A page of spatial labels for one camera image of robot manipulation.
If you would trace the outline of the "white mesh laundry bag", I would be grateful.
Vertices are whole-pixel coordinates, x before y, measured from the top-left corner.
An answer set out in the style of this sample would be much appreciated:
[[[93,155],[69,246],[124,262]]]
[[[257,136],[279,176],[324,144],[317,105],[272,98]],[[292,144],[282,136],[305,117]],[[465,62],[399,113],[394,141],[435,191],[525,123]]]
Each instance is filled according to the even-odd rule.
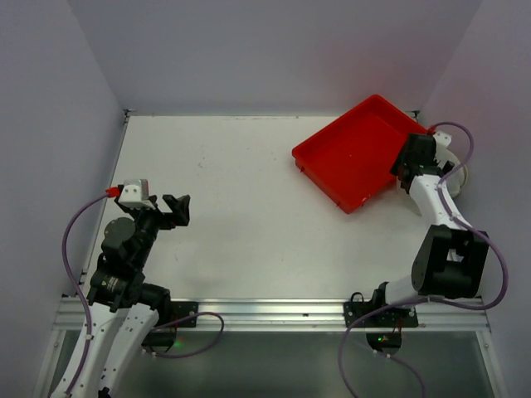
[[[448,148],[438,146],[436,150],[436,161],[440,167],[443,167],[447,162],[454,163],[454,167],[460,165],[460,159]],[[468,168],[464,166],[453,174],[447,180],[447,187],[452,198],[460,195],[463,186],[468,180]],[[401,188],[401,183],[397,181],[397,194],[401,198],[402,203],[414,214],[420,215],[420,210],[413,199]]]

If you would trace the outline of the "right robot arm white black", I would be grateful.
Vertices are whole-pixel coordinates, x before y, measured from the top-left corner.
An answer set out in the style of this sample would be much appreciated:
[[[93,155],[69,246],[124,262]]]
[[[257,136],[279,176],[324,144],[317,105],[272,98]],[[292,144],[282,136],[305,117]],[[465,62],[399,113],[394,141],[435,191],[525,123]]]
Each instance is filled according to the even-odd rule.
[[[417,205],[427,231],[411,274],[381,283],[371,299],[374,309],[397,302],[410,308],[420,297],[472,299],[479,290],[489,245],[463,226],[443,180],[454,164],[440,166],[436,150],[431,135],[411,133],[392,165],[391,174]]]

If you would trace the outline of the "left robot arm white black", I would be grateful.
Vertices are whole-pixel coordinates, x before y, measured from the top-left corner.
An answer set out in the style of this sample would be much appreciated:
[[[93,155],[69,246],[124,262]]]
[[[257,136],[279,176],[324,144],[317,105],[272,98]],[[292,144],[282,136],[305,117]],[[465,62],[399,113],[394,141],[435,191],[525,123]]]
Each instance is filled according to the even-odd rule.
[[[114,201],[124,216],[105,227],[90,289],[80,301],[84,328],[54,397],[114,397],[152,327],[171,312],[168,289],[145,283],[144,266],[160,231],[187,226],[190,196],[142,200],[124,187]]]

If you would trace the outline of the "red plastic tray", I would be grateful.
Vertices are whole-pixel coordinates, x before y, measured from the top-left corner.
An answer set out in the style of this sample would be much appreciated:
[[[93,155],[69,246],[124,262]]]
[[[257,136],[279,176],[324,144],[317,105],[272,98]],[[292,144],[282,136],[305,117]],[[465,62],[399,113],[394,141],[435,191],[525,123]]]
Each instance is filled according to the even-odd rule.
[[[391,168],[411,133],[427,133],[380,95],[371,95],[292,149],[296,167],[350,214],[394,180]]]

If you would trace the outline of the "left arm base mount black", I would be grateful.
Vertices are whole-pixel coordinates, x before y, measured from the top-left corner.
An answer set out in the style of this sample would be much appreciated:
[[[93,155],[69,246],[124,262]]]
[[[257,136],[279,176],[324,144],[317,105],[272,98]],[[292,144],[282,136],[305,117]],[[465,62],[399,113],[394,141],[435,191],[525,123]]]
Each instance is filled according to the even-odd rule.
[[[196,301],[172,301],[170,309],[159,320],[153,331],[142,341],[142,348],[146,350],[167,353],[178,343],[179,328],[195,328],[197,320],[182,318],[198,312],[199,303]]]

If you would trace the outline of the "aluminium mounting rail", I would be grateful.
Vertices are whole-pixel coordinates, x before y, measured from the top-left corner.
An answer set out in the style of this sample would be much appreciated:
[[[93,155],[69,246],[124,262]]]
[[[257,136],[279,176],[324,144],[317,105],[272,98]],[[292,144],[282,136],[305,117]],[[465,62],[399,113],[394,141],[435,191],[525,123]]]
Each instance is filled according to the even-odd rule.
[[[210,312],[224,318],[227,332],[342,332],[344,298],[332,299],[222,299],[199,300],[194,307],[204,314],[194,332],[215,332],[220,323]],[[486,313],[439,303],[416,306],[418,326],[404,321],[369,332],[485,332],[490,329]]]

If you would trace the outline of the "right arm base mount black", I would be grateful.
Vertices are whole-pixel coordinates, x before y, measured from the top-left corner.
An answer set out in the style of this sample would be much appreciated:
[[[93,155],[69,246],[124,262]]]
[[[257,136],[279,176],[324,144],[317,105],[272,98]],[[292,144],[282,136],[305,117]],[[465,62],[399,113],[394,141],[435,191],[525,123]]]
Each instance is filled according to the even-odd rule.
[[[366,300],[360,292],[352,293],[350,299],[343,303],[345,326],[349,327],[359,318],[385,305],[383,289],[375,289],[369,300]],[[356,328],[382,329],[382,332],[366,332],[367,343],[373,350],[392,356],[397,354],[402,347],[403,329],[418,326],[419,322],[414,308],[391,308],[365,318],[357,324]]]

